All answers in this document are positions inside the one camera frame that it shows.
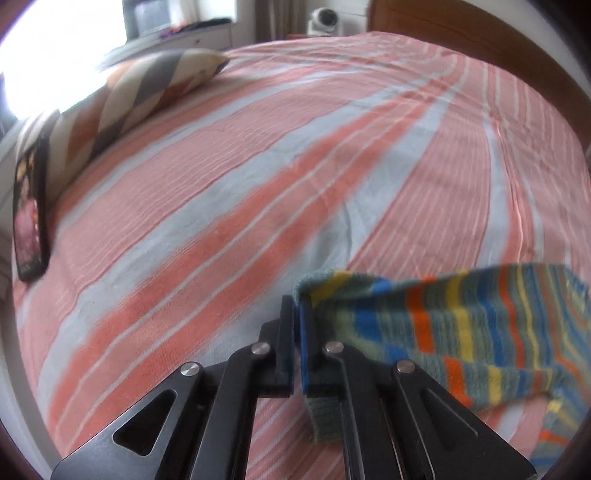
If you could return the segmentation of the striped knitted sweater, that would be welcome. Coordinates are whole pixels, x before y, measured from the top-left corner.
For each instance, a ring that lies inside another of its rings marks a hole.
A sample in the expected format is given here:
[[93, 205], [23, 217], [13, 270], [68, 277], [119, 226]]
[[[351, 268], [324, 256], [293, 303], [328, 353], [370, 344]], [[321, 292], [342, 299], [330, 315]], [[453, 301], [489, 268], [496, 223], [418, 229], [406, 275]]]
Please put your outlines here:
[[473, 411], [548, 402], [518, 448], [539, 473], [590, 407], [590, 289], [563, 265], [526, 263], [394, 282], [329, 270], [298, 283], [318, 326], [369, 359], [409, 359]]

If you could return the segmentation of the pink striped bed cover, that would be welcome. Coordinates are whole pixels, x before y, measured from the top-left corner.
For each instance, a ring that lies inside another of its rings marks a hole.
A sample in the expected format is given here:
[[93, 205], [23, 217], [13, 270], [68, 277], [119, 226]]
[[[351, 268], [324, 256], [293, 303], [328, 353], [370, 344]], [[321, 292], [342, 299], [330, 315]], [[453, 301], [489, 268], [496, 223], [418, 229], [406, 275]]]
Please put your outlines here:
[[[301, 280], [543, 263], [590, 289], [584, 149], [515, 75], [381, 32], [224, 54], [46, 194], [42, 277], [19, 280], [13, 243], [20, 353], [57, 465], [184, 363], [252, 345], [290, 296], [294, 392], [257, 401], [245, 478], [349, 479], [338, 401], [304, 394]], [[464, 406], [524, 456], [547, 404]], [[536, 473], [589, 477], [590, 407]]]

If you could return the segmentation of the black smartphone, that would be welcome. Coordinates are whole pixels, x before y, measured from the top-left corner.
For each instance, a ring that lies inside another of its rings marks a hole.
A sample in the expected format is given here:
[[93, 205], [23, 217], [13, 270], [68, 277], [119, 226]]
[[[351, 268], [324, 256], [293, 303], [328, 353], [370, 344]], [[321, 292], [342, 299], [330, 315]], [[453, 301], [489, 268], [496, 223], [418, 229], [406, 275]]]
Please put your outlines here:
[[48, 140], [40, 137], [19, 158], [13, 189], [13, 243], [17, 275], [32, 283], [49, 263], [46, 225]]

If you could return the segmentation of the chevron patterned pillow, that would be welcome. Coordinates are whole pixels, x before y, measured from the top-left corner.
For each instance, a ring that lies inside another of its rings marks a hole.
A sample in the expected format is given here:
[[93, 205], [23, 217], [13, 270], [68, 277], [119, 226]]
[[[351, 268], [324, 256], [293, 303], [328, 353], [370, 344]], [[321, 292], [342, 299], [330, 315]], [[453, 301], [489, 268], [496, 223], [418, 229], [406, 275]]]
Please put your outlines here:
[[149, 116], [221, 73], [228, 55], [209, 49], [172, 49], [123, 61], [105, 82], [63, 112], [25, 124], [13, 150], [14, 183], [32, 168], [29, 155], [45, 145], [46, 194], [53, 202], [97, 156]]

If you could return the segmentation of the white window-side cabinet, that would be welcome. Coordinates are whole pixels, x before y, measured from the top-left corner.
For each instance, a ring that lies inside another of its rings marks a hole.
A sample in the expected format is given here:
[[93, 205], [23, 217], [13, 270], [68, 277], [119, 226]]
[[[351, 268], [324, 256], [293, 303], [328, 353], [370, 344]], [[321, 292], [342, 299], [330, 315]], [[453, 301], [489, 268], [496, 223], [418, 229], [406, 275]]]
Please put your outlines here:
[[130, 40], [123, 46], [115, 48], [105, 56], [101, 65], [112, 66], [139, 56], [165, 50], [190, 48], [228, 50], [232, 47], [232, 26], [231, 19], [223, 18], [222, 22], [204, 22], [195, 27], [186, 27], [172, 33], [156, 32]]

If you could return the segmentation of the wooden headboard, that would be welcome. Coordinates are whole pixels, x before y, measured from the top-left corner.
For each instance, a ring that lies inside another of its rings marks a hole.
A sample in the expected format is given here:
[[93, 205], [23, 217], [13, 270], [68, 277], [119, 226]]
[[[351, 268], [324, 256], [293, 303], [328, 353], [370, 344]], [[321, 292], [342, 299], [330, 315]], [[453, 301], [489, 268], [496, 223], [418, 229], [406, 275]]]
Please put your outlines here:
[[538, 91], [590, 146], [590, 99], [567, 71], [524, 34], [466, 1], [372, 1], [370, 31], [406, 35], [496, 65]]

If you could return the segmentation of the small white fan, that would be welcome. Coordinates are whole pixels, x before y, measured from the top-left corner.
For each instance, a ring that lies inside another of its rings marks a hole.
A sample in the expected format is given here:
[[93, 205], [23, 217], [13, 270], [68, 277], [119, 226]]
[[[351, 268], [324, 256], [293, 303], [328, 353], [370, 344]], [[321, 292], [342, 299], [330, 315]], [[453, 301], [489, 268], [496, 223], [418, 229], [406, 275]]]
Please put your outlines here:
[[311, 12], [308, 20], [307, 34], [309, 36], [339, 36], [341, 21], [339, 14], [331, 8], [317, 8]]

